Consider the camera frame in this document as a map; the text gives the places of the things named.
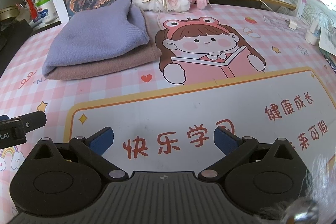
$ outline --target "rainbow illustration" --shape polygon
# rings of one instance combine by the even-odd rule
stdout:
[[[19,150],[17,149],[17,146],[9,147],[9,148],[4,148],[1,150],[0,157],[5,158],[5,155],[7,153],[10,153],[13,157],[15,152],[18,152]]]

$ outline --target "brown hair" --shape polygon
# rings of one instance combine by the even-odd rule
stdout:
[[[181,20],[181,22],[186,22],[186,21],[199,21],[199,19]],[[251,52],[251,54],[258,57],[266,66],[265,59],[261,56],[260,53],[258,53],[254,48],[252,48],[246,42],[246,40],[239,34],[239,32],[237,32],[235,29],[233,29],[232,27],[228,25],[220,24],[220,26],[227,29],[230,33],[234,33],[236,36],[238,36],[239,37],[239,41],[237,42],[238,47],[246,46],[248,50]],[[168,31],[169,29],[161,30],[157,32],[155,36],[156,45],[162,52],[162,55],[160,57],[160,64],[159,64],[160,71],[162,72],[165,66],[172,63],[171,58],[176,57],[170,49],[166,48],[163,45],[163,41],[168,38],[167,37]],[[171,40],[177,41],[177,40],[182,39],[183,37],[197,37],[197,36],[217,35],[217,34],[229,35],[228,33],[224,32],[223,30],[219,28],[216,28],[215,26],[205,25],[205,24],[193,24],[193,25],[186,25],[181,28],[178,28],[174,32]]]

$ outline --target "yellow star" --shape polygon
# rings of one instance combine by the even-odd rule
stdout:
[[[81,121],[82,124],[85,123],[85,121],[88,119],[88,117],[85,116],[85,114],[83,113],[83,115],[79,118],[79,120]]]
[[[281,53],[280,50],[279,50],[278,48],[273,47],[273,46],[272,46],[272,51],[275,51],[276,53]]]
[[[36,108],[38,111],[41,110],[43,112],[45,112],[45,108],[47,107],[48,103],[45,102],[41,102],[41,104]]]

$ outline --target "smiling cloud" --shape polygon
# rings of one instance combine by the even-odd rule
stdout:
[[[3,171],[5,169],[6,169],[5,159],[0,157],[0,171]]]
[[[25,159],[26,158],[23,156],[22,152],[17,152],[16,151],[14,153],[13,159],[12,159],[12,161],[10,163],[12,169],[18,169]]]

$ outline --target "pink cheek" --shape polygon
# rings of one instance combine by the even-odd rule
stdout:
[[[233,45],[233,42],[231,42],[230,40],[224,39],[224,38],[218,39],[217,41],[218,41],[218,45],[222,47],[230,47]]]
[[[196,50],[198,48],[198,46],[194,43],[194,42],[184,42],[182,44],[183,48],[185,48],[188,51],[193,51]]]

